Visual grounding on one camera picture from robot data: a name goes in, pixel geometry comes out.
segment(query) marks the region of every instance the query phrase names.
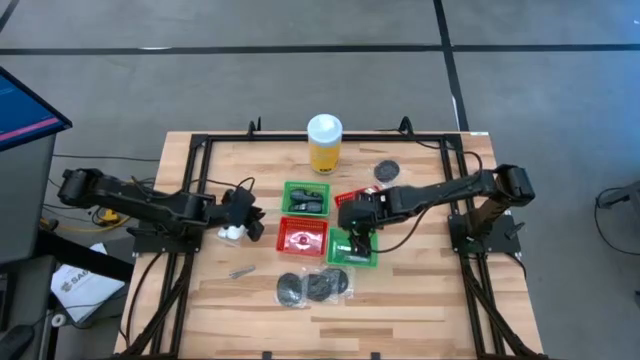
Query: red container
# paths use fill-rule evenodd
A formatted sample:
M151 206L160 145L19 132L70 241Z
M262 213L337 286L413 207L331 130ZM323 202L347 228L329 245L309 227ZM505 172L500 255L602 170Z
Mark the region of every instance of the red container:
M367 188L362 188L362 189L358 189L352 192L348 192L348 193L343 193L340 195L337 195L336 197L333 198L333 200L335 200L336 202L336 207L340 207L340 205L342 205L343 202L347 201L347 200L354 200L356 198L356 195L362 192L365 192L369 189L372 189L374 191L380 191L380 188L376 185L373 186L369 186Z
M324 256L328 229L329 223L325 220L283 216L276 250L288 254Z

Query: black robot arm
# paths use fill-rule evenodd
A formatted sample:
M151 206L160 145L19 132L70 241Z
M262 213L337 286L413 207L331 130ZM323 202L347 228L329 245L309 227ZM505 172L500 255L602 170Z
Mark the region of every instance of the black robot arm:
M488 199L463 217L466 236L480 240L509 207L525 206L535 194L523 168L501 165L435 185L394 186L372 194L359 194L355 200L340 206L338 225L350 232L351 253L366 257L370 255L370 235L375 229L404 222L436 205L475 196Z
M218 204L214 195L187 191L166 194L97 169L65 170L63 177L58 192L62 203L112 209L153 224L162 235L180 238L190 231L244 225L251 240L257 241L264 229L259 221L264 213L253 206L255 196L242 187L227 190Z

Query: black puck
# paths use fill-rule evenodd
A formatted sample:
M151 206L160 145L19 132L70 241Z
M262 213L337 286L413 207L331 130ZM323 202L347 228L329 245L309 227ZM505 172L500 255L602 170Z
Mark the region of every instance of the black puck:
M332 282L337 281L337 284L333 284L333 288L337 289L338 294L342 294L349 288L349 276L346 272L336 268L328 268L324 269L322 274L326 274Z
M325 301L331 296L332 283L329 277L318 274L306 276L307 298L313 301Z
M400 174L400 165L393 160L383 160L373 168L373 175L383 184L393 181L398 174Z
M296 274L286 273L280 276L277 286L278 302L294 307L302 301L302 280Z

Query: butcher block tabletop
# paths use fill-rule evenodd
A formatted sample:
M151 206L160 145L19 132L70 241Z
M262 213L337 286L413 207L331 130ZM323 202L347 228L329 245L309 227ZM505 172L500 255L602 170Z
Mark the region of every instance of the butcher block tabletop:
M191 135L167 134L156 190L180 189ZM482 157L484 168L496 166L487 134L461 133L461 137L465 150ZM450 157L455 159L455 154L451 152ZM194 178L201 159L199 154ZM283 307L275 300L276 283L282 274L324 263L324 258L276 252L284 182L329 183L333 197L375 184L373 167L386 159L400 165L397 185L426 186L445 180L440 152L410 141L343 142L340 165L330 175L311 169L306 142L214 143L207 177L229 183L255 177L255 205L266 212L262 220L265 230L260 241L243 240L241 247L221 242L217 229L205 233L201 251L195 256L180 358L255 359L263 351L273 352L274 358L366 359L372 352L381 353L383 359L475 358L460 261L450 245L447 215L451 209L447 205L429 210L404 246L380 254L377 268L357 268L353 298L341 299L338 304L307 302L303 308ZM466 162L470 173L477 170L472 156L467 156ZM457 176L455 161L452 166ZM226 189L208 183L206 192L221 196ZM331 199L330 226L337 226L337 214ZM379 231L379 247L398 243L414 222L415 218ZM131 289L136 288L153 257L143 254L137 258ZM141 287L132 317L132 341L157 309L166 261L167 255L162 255ZM522 269L502 254L489 256L488 264L499 311L527 346L542 352ZM231 272L250 265L255 271L229 278ZM122 328L132 296L130 291ZM479 309L486 348L491 352L488 318L481 306ZM173 317L172 310L165 323L164 351L169 348ZM115 352L125 348L119 337Z

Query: green tray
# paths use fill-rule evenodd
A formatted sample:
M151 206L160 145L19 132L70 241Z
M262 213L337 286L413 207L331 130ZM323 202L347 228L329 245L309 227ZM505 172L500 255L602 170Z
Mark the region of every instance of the green tray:
M315 183L308 181L287 181L284 183L284 193L282 194L282 212L287 215L297 216L316 216L327 217L329 215L329 197L331 196L329 184ZM322 213L310 214L306 212L289 211L292 200L289 194L294 189L303 189L307 191L313 191L322 194Z
M373 234L371 247L378 248L378 234ZM371 253L367 261L351 255L351 245L349 244L349 234L339 228L329 229L329 243L327 245L327 263L339 266L357 266L365 268L378 267L378 254Z

